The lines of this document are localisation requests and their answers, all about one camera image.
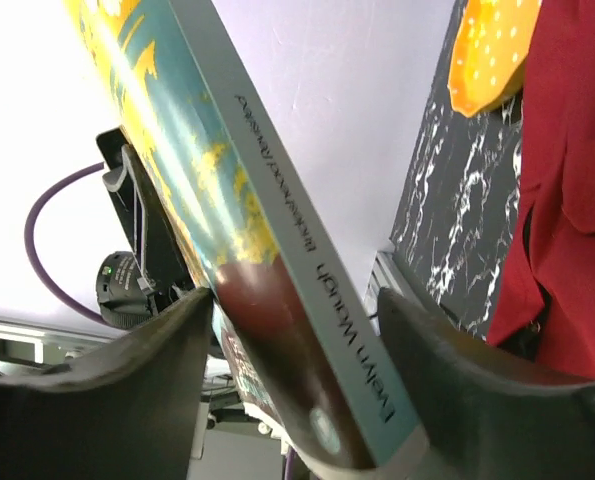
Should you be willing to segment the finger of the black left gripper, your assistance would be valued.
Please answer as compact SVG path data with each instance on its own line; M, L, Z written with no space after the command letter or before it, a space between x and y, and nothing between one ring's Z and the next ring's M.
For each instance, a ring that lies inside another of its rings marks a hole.
M177 300L194 288L155 186L132 146L103 147L102 181L141 273L146 295Z

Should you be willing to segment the yellow teal Penguin paperback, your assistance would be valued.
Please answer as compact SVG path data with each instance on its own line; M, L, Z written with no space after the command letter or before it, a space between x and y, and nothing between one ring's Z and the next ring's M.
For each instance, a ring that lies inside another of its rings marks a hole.
M210 1L69 1L246 413L322 479L407 479L428 440Z

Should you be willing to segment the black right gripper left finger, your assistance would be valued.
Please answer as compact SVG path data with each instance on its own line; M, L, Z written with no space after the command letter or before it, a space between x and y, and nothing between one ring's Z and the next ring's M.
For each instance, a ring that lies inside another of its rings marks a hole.
M128 334L0 377L0 479L184 479L212 318L198 288Z

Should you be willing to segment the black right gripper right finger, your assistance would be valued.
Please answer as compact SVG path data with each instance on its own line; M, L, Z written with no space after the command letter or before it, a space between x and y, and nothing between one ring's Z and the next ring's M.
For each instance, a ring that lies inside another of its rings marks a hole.
M357 300L305 301L374 454L372 470L306 465L322 479L595 479L595 381L484 344L384 288L372 330Z

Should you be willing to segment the red backpack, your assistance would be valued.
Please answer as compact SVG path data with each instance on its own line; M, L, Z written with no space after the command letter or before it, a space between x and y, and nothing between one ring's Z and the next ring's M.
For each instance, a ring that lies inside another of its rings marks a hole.
M546 1L526 62L517 225L487 340L595 380L595 1Z

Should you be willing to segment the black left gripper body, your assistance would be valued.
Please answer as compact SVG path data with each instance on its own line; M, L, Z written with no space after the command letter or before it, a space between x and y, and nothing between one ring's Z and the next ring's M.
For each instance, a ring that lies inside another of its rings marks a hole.
M100 134L96 143L100 152L103 147L132 146L119 128ZM178 300L146 295L140 287L140 280L141 273L131 246L128 251L114 252L103 260L95 288L101 317L107 325L131 330Z

